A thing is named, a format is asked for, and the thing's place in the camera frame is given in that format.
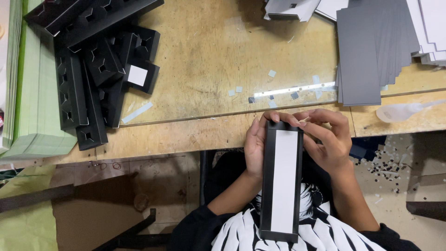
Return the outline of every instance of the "black sleeve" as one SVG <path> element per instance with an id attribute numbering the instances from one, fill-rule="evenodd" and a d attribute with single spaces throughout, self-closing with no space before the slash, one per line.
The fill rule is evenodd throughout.
<path id="1" fill-rule="evenodd" d="M 413 242 L 400 239 L 400 235 L 384 223 L 380 224 L 379 231 L 360 233 L 387 251 L 421 251 Z"/>
<path id="2" fill-rule="evenodd" d="M 223 224 L 234 215 L 227 213 L 217 216 L 207 206 L 200 206 L 175 227 L 167 250 L 211 250 L 211 242 Z"/>

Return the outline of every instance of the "green paper stack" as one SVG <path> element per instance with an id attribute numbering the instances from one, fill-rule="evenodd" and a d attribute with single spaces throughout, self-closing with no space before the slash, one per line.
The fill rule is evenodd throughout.
<path id="1" fill-rule="evenodd" d="M 40 3 L 29 0 L 23 13 Z M 76 144 L 75 129 L 60 130 L 55 67 L 52 38 L 23 22 L 13 144 L 0 163 L 68 154 Z"/>
<path id="2" fill-rule="evenodd" d="M 12 144 L 14 113 L 16 107 L 17 63 L 20 30 L 22 24 L 22 1 L 0 0 L 0 109 L 3 114 L 3 131 L 0 132 L 0 154 Z"/>

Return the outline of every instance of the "hand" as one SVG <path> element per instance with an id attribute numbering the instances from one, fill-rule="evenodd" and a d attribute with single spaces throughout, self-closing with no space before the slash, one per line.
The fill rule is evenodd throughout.
<path id="1" fill-rule="evenodd" d="M 255 118 L 251 127 L 246 132 L 245 141 L 245 159 L 246 169 L 248 173 L 260 180 L 263 177 L 263 154 L 266 137 L 266 122 L 272 120 L 274 122 L 287 122 L 291 126 L 300 126 L 299 120 L 308 117 L 308 112 L 295 113 L 279 113 L 277 111 L 264 112 L 260 121 Z"/>
<path id="2" fill-rule="evenodd" d="M 326 109 L 308 111 L 308 122 L 300 122 L 300 128 L 317 137 L 323 143 L 316 144 L 308 135 L 304 135 L 304 148 L 313 160 L 327 171 L 331 178 L 339 174 L 353 173 L 353 164 L 348 158 L 351 148 L 348 118 L 340 112 Z M 329 123 L 331 130 L 323 128 L 322 123 Z"/>

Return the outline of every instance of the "wooden table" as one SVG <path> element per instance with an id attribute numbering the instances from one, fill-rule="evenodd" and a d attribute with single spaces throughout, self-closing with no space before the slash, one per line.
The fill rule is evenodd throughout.
<path id="1" fill-rule="evenodd" d="M 342 107 L 337 91 L 287 91 L 295 86 L 336 78 L 338 49 L 335 25 L 317 14 L 309 22 L 267 21 L 263 1 L 166 1 L 145 14 L 140 25 L 161 33 L 155 64 L 160 72 L 153 95 L 131 89 L 121 118 L 151 101 L 154 106 L 119 129 L 108 131 L 109 143 L 46 163 L 71 163 L 186 151 L 240 147 L 252 120 L 270 109 L 269 90 L 277 109 L 296 112 L 326 108 L 350 120 L 353 137 L 446 129 L 446 104 L 395 124 L 380 122 L 379 106 Z M 438 100 L 446 97 L 446 71 L 417 62 L 404 67 L 394 85 L 382 91 L 382 105 Z M 274 78 L 270 70 L 277 72 Z M 243 87 L 229 96 L 229 90 Z"/>

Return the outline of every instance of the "person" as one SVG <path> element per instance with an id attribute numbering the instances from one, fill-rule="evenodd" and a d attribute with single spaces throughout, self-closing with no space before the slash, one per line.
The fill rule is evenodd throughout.
<path id="1" fill-rule="evenodd" d="M 259 235 L 268 120 L 284 121 L 305 132 L 297 243 L 263 240 Z M 331 129 L 323 127 L 324 123 Z M 209 171 L 205 205 L 178 224 L 167 250 L 419 251 L 415 244 L 377 223 L 355 178 L 348 158 L 350 148 L 348 119 L 340 112 L 265 112 L 246 132 L 244 154 L 225 153 Z"/>

